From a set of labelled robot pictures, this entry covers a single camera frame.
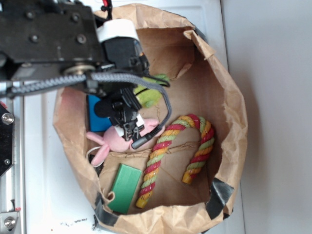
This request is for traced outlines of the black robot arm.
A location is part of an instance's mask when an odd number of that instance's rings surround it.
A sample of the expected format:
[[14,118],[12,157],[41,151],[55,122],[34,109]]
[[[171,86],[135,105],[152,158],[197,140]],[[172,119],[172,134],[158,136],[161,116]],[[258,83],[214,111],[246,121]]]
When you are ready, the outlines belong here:
[[149,73],[131,21],[106,18],[78,0],[3,0],[0,3],[0,80],[8,86],[1,97],[15,98],[61,87],[97,96],[99,117],[123,130],[125,140],[138,140],[143,126],[134,89]]

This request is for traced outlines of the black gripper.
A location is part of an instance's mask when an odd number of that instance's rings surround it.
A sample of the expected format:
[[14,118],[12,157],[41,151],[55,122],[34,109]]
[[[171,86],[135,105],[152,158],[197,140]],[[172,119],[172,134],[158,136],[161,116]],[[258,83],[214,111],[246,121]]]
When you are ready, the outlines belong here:
[[148,73],[149,62],[143,53],[136,28],[128,19],[106,21],[97,29],[105,63],[102,73],[95,78],[98,83],[95,104],[98,117],[107,117],[114,126],[121,128],[122,137],[137,141],[143,130],[138,122],[141,104],[134,89],[138,80]]

